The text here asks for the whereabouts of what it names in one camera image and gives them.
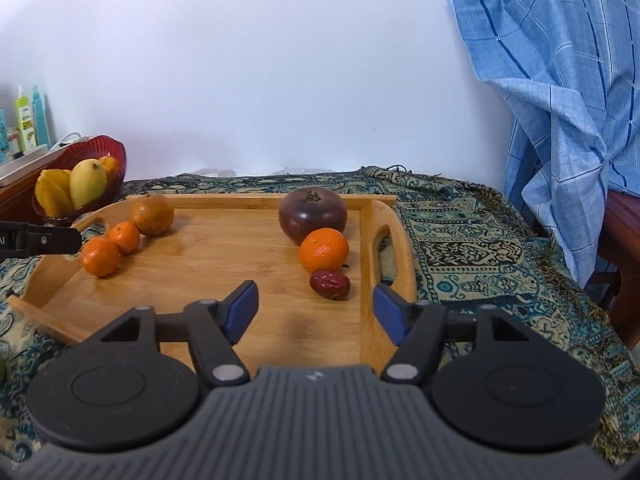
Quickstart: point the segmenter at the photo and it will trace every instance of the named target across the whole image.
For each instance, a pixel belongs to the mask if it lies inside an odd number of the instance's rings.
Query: orange
[[[109,240],[117,245],[120,254],[130,254],[138,248],[140,231],[131,222],[120,222],[109,231]]]
[[[118,268],[118,247],[104,236],[87,240],[80,251],[82,266],[98,278],[104,278]]]
[[[349,243],[336,229],[323,227],[311,231],[300,244],[298,256],[307,272],[318,269],[340,270],[347,261]]]
[[[133,200],[129,220],[145,236],[159,236],[174,222],[174,206],[165,195],[147,193]]]
[[[105,155],[98,159],[100,165],[104,168],[104,171],[107,173],[107,180],[111,180],[114,176],[118,174],[118,170],[120,169],[120,163],[118,159],[114,156]]]

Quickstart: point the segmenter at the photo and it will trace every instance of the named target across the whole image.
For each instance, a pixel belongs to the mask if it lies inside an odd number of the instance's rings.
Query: ribbed plastic surface
[[[17,478],[86,480],[608,480],[587,446],[500,453],[446,426],[413,386],[368,367],[263,368],[219,388],[194,419],[151,446],[87,455],[45,446]]]

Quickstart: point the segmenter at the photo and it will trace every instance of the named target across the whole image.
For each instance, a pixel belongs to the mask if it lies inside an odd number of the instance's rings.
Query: product label
[[[28,151],[36,148],[38,139],[36,138],[36,130],[33,128],[33,119],[31,117],[31,109],[28,106],[18,108],[20,115],[20,124],[22,131],[22,140],[24,142],[24,150]]]

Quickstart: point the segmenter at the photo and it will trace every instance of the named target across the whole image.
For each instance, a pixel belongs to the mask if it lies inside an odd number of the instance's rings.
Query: red glass bowl
[[[104,193],[99,198],[74,211],[71,216],[66,218],[51,218],[45,215],[44,209],[36,200],[34,193],[31,197],[31,204],[33,205],[34,211],[41,216],[46,223],[66,227],[71,225],[79,216],[97,211],[113,203],[120,194],[120,188],[124,182],[124,174],[127,171],[127,152],[124,149],[124,144],[121,142],[104,135],[85,140],[84,142],[77,142],[69,146],[54,162],[47,166],[46,169],[52,170],[57,168],[59,170],[72,170],[78,162],[86,158],[100,158],[107,155],[118,160],[120,169],[109,181],[107,189],[104,190]]]

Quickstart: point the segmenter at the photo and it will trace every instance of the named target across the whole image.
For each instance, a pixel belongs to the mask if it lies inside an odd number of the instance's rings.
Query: fruit stem
[[[320,195],[318,195],[318,193],[316,193],[315,191],[307,191],[305,198],[307,200],[309,200],[309,202],[319,202],[320,201]]]

